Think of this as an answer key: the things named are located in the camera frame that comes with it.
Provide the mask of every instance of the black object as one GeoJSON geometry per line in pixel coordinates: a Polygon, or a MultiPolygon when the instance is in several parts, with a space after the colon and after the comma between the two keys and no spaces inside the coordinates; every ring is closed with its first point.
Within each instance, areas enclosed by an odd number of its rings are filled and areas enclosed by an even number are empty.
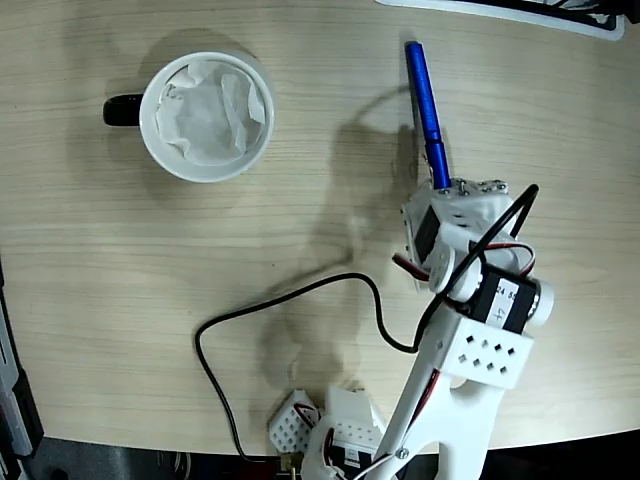
{"type": "Polygon", "coordinates": [[[140,125],[142,94],[118,95],[102,107],[102,119],[112,127],[137,127],[140,125]]]}
{"type": "Polygon", "coordinates": [[[604,0],[599,5],[607,15],[624,15],[631,23],[640,22],[640,0],[604,0]]]}
{"type": "MultiPolygon", "coordinates": [[[[31,443],[31,452],[30,455],[33,456],[35,451],[40,445],[42,441],[42,437],[44,437],[44,429],[42,428],[42,422],[40,421],[40,416],[38,415],[38,410],[36,409],[36,404],[33,399],[33,394],[31,393],[31,387],[29,385],[29,380],[27,379],[27,374],[25,373],[22,365],[20,364],[20,359],[18,357],[18,350],[16,348],[15,339],[13,338],[13,332],[11,330],[11,323],[9,322],[9,312],[7,311],[7,304],[4,298],[4,291],[2,290],[4,287],[4,274],[2,273],[2,265],[0,264],[0,307],[2,308],[2,314],[4,317],[4,322],[7,328],[7,335],[9,337],[9,342],[11,344],[11,350],[13,350],[13,360],[15,361],[16,368],[18,370],[18,379],[16,384],[13,386],[13,393],[16,397],[16,401],[18,403],[18,408],[20,409],[20,415],[22,416],[22,420],[24,422],[24,427],[27,432],[27,436],[29,437],[29,441],[31,443]]],[[[0,353],[2,354],[1,360],[6,365],[8,363],[8,359],[6,357],[5,351],[0,348],[0,353]]],[[[14,452],[11,441],[11,433],[6,430],[5,422],[7,421],[6,416],[3,414],[1,417],[1,432],[0,432],[0,454],[2,455],[5,464],[7,464],[8,459],[10,457],[15,458],[23,458],[22,455],[18,455],[14,452]]],[[[18,467],[18,476],[12,477],[10,474],[12,472],[12,467],[7,464],[8,472],[5,473],[5,479],[9,480],[12,478],[18,478],[20,469],[18,467]]]]}
{"type": "Polygon", "coordinates": [[[547,17],[560,18],[562,20],[569,20],[575,23],[581,23],[590,27],[600,28],[602,30],[613,31],[616,28],[616,17],[614,14],[606,12],[602,9],[602,4],[606,1],[600,2],[597,5],[593,5],[585,8],[564,8],[565,2],[556,2],[555,4],[546,5],[544,3],[531,2],[528,0],[460,0],[467,3],[474,3],[479,5],[490,5],[493,7],[508,8],[511,10],[519,10],[521,12],[537,13],[547,17]],[[604,22],[600,23],[593,18],[591,14],[600,13],[607,15],[604,22]]]}
{"type": "Polygon", "coordinates": [[[350,450],[349,455],[347,455],[345,447],[335,444],[329,447],[329,457],[333,465],[339,467],[344,472],[344,477],[347,480],[351,480],[362,472],[362,470],[368,468],[373,461],[373,455],[370,453],[350,450]]]}
{"type": "Polygon", "coordinates": [[[416,253],[422,263],[424,263],[431,253],[431,250],[433,250],[439,228],[440,220],[438,220],[436,212],[433,211],[433,207],[429,207],[427,213],[424,214],[424,218],[418,227],[418,233],[414,239],[416,253]]]}
{"type": "Polygon", "coordinates": [[[503,330],[520,334],[527,323],[529,311],[536,296],[536,284],[526,277],[507,272],[488,263],[482,265],[482,283],[476,293],[467,302],[470,308],[469,317],[482,323],[489,320],[489,312],[493,299],[496,295],[511,294],[504,292],[504,287],[500,280],[506,280],[518,286],[517,293],[514,294],[511,309],[507,312],[497,312],[495,315],[505,314],[506,318],[495,318],[493,320],[504,320],[503,330]]]}
{"type": "MultiPolygon", "coordinates": [[[[28,480],[51,480],[53,473],[70,480],[181,480],[169,452],[43,438],[33,458],[23,461],[28,480]]],[[[189,480],[212,480],[194,475],[189,480]]]]}

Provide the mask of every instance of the white object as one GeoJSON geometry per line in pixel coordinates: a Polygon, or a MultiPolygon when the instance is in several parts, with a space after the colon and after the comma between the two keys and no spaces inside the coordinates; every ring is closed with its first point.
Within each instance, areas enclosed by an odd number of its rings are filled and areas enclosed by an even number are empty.
{"type": "Polygon", "coordinates": [[[538,280],[538,304],[527,323],[536,327],[544,325],[551,315],[554,298],[555,294],[551,284],[538,280]]]}
{"type": "MultiPolygon", "coordinates": [[[[428,284],[415,282],[419,292],[427,289],[434,293],[442,291],[451,278],[454,267],[469,253],[469,243],[480,241],[482,235],[511,206],[513,200],[508,192],[508,185],[500,180],[473,182],[454,178],[452,188],[446,190],[432,190],[429,182],[420,185],[409,202],[402,206],[409,259],[430,275],[428,284]],[[422,262],[418,255],[416,237],[429,207],[433,209],[440,225],[433,249],[422,262]]],[[[496,235],[492,244],[526,245],[509,235],[514,224],[515,219],[510,220],[496,235]]],[[[514,273],[522,271],[531,260],[531,255],[524,248],[491,250],[485,252],[485,255],[491,264],[514,273]]],[[[480,262],[473,262],[449,297],[459,302],[468,300],[478,285],[480,269],[480,262]]]]}
{"type": "Polygon", "coordinates": [[[495,296],[489,307],[489,313],[487,314],[487,325],[496,328],[504,327],[507,317],[513,309],[513,302],[519,289],[520,287],[517,284],[506,278],[500,279],[495,296]]]}
{"type": "Polygon", "coordinates": [[[309,448],[300,472],[304,480],[330,480],[344,477],[337,466],[324,460],[324,441],[333,428],[333,445],[345,449],[345,463],[359,468],[359,453],[375,454],[386,428],[382,416],[363,391],[350,392],[329,387],[325,399],[325,415],[312,430],[309,448]]]}
{"type": "Polygon", "coordinates": [[[269,440],[278,453],[305,453],[311,434],[309,423],[317,424],[319,416],[317,407],[307,393],[304,390],[294,390],[269,422],[269,440]],[[296,409],[296,405],[307,408],[296,409]]]}
{"type": "MultiPolygon", "coordinates": [[[[523,12],[511,8],[494,7],[480,3],[456,1],[456,0],[375,0],[383,5],[396,7],[428,8],[431,10],[441,10],[446,12],[468,13],[483,17],[501,18],[503,20],[514,20],[517,22],[541,25],[559,30],[580,33],[604,40],[620,40],[624,35],[624,17],[616,18],[616,27],[609,31],[602,28],[584,25],[582,23],[563,20],[561,18],[539,15],[536,13],[523,12]]],[[[593,15],[594,18],[604,17],[603,15],[593,15]]]]}
{"type": "Polygon", "coordinates": [[[224,165],[253,148],[264,129],[264,103],[251,77],[226,62],[190,63],[165,85],[156,111],[160,137],[186,161],[224,165]]]}
{"type": "Polygon", "coordinates": [[[498,407],[505,390],[513,388],[520,377],[532,345],[527,335],[487,326],[442,305],[426,330],[376,453],[376,458],[387,454],[393,458],[375,468],[366,480],[393,478],[433,442],[440,444],[436,480],[479,478],[498,407]],[[439,376],[411,423],[434,368],[439,376]],[[454,377],[468,380],[452,389],[454,377]]]}
{"type": "Polygon", "coordinates": [[[264,67],[242,52],[197,52],[180,57],[160,70],[147,86],[140,105],[140,131],[147,150],[162,168],[184,180],[199,183],[220,182],[233,178],[255,165],[271,140],[275,125],[275,92],[264,67]],[[264,106],[264,129],[244,155],[228,162],[199,165],[186,161],[183,151],[165,142],[159,132],[156,112],[167,84],[181,70],[200,62],[222,62],[248,75],[264,106]]]}

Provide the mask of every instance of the blue pen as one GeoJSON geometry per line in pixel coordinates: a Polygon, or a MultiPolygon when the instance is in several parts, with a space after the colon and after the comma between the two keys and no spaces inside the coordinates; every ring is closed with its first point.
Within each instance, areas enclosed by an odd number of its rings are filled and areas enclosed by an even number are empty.
{"type": "Polygon", "coordinates": [[[427,71],[422,45],[418,42],[411,42],[407,44],[406,50],[418,109],[420,110],[427,160],[431,165],[433,188],[436,190],[450,188],[451,178],[447,167],[447,156],[444,151],[444,143],[442,143],[436,104],[431,91],[431,82],[429,82],[429,72],[427,71]]]}

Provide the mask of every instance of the white mug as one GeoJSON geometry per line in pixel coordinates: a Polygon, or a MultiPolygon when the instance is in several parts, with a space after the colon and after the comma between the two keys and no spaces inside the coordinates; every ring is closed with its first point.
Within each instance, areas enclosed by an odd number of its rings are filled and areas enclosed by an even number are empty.
{"type": "Polygon", "coordinates": [[[153,77],[144,94],[119,95],[107,100],[103,107],[107,125],[139,126],[147,150],[155,161],[176,177],[198,183],[221,182],[245,172],[258,163],[267,148],[275,125],[275,93],[273,83],[264,67],[242,52],[197,52],[177,58],[153,77]],[[182,152],[160,138],[156,111],[161,94],[171,77],[193,62],[215,60],[247,73],[262,95],[265,109],[265,129],[256,144],[242,157],[222,165],[197,165],[184,158],[182,152]]]}

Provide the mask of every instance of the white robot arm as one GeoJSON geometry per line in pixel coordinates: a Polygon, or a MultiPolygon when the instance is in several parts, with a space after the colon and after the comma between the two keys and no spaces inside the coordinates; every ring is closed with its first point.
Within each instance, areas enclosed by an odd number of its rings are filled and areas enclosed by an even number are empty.
{"type": "Polygon", "coordinates": [[[409,257],[394,259],[416,278],[419,291],[436,294],[418,327],[418,356],[386,429],[364,394],[330,390],[327,415],[311,433],[304,480],[390,480],[434,442],[440,446],[437,480],[479,478],[500,401],[533,346],[523,329],[542,325],[553,306],[552,288],[532,276],[533,249],[517,239],[536,193],[531,186],[514,203],[503,182],[454,179],[450,189],[424,184],[404,205],[409,257]],[[452,388],[456,377],[466,381],[452,388]],[[349,400],[349,393],[360,397],[349,400]],[[347,436],[342,425],[382,435],[368,465],[360,457],[371,442],[347,436]],[[333,462],[327,439],[333,443],[338,433],[343,437],[335,443],[344,454],[333,462]],[[345,471],[349,457],[360,467],[355,475],[345,471]]]}

